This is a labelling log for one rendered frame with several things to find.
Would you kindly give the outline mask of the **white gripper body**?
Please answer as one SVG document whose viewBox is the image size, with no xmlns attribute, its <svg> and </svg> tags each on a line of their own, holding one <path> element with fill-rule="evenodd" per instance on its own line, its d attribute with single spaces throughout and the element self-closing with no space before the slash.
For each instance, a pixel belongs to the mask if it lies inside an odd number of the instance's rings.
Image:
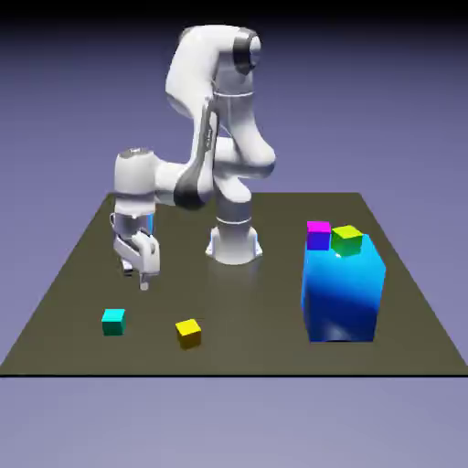
<svg viewBox="0 0 468 468">
<path fill-rule="evenodd" d="M 141 274 L 157 275 L 160 272 L 159 242 L 153 235 L 142 230 L 132 234 L 129 239 L 116 235 L 113 248 L 123 260 Z"/>
</svg>

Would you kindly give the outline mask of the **small cyan cube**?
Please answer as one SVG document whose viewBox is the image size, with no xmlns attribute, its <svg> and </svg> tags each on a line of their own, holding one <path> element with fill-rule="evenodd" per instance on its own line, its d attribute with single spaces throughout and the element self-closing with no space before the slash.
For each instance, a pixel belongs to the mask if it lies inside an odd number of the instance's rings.
<svg viewBox="0 0 468 468">
<path fill-rule="evenodd" d="M 126 328 L 124 309 L 105 309 L 101 317 L 101 328 L 105 336 L 123 335 Z"/>
</svg>

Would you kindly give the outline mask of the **small yellow cube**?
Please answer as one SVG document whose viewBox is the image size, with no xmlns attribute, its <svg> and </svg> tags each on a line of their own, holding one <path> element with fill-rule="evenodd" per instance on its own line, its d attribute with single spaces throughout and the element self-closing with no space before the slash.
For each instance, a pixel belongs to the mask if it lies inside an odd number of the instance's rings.
<svg viewBox="0 0 468 468">
<path fill-rule="evenodd" d="M 201 344 L 201 327 L 194 318 L 175 324 L 177 339 L 182 349 L 189 349 Z"/>
</svg>

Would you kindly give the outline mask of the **small magenta cube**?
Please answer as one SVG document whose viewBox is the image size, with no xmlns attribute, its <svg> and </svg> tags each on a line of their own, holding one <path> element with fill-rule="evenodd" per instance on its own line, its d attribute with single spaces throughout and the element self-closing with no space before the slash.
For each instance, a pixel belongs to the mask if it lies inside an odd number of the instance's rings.
<svg viewBox="0 0 468 468">
<path fill-rule="evenodd" d="M 329 250 L 331 225 L 328 221 L 308 221 L 306 247 L 308 250 Z"/>
</svg>

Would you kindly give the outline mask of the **small green cube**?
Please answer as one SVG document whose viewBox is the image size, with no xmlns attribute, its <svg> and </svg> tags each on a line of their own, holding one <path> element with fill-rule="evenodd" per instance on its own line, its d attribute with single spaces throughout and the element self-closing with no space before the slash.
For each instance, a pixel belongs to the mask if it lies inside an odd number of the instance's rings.
<svg viewBox="0 0 468 468">
<path fill-rule="evenodd" d="M 340 257 L 357 255 L 361 251 L 363 233 L 352 225 L 332 228 L 331 249 Z"/>
</svg>

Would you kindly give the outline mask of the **large blue box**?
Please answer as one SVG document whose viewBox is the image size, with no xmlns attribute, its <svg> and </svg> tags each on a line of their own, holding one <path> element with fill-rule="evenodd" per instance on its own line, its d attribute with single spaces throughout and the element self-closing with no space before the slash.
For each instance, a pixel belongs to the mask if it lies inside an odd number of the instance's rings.
<svg viewBox="0 0 468 468">
<path fill-rule="evenodd" d="M 386 278 L 386 265 L 365 234 L 361 250 L 303 252 L 301 308 L 311 342 L 371 342 Z"/>
</svg>

